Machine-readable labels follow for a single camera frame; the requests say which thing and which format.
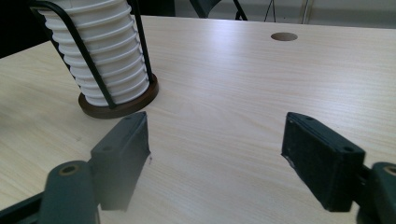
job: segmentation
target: wooden table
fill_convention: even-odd
[[[148,112],[152,162],[129,210],[103,223],[354,223],[324,211],[280,156],[286,113],[319,119],[396,162],[396,31],[145,17],[160,93]],[[290,32],[297,40],[275,41]],[[50,43],[0,60],[0,208],[88,160],[119,119],[86,116]]]

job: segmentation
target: black chair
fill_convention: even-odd
[[[207,18],[209,16],[209,12],[212,8],[218,4],[221,0],[190,0],[192,6],[194,7],[196,13],[198,14],[199,18]],[[239,4],[238,0],[233,0],[235,6],[237,8],[237,12],[235,15],[235,20],[240,21],[241,18],[244,21],[247,21],[248,18],[242,9],[241,5]]]

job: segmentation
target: white stacked cup holder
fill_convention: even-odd
[[[86,114],[119,118],[155,98],[159,86],[136,0],[35,0],[30,8],[79,85]]]

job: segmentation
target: white cup stack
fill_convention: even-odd
[[[131,7],[125,0],[50,0],[72,19],[96,68],[117,105],[139,97],[149,87]],[[88,103],[108,106],[64,22],[53,11],[39,10],[59,43]]]

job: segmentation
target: brown round base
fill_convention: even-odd
[[[108,108],[108,106],[90,105],[85,99],[84,94],[80,94],[78,97],[79,106],[81,106],[84,113],[96,119],[116,119],[132,114],[151,103],[157,96],[160,87],[157,77],[154,74],[152,77],[153,82],[149,84],[145,93],[128,103],[117,105],[113,109]]]

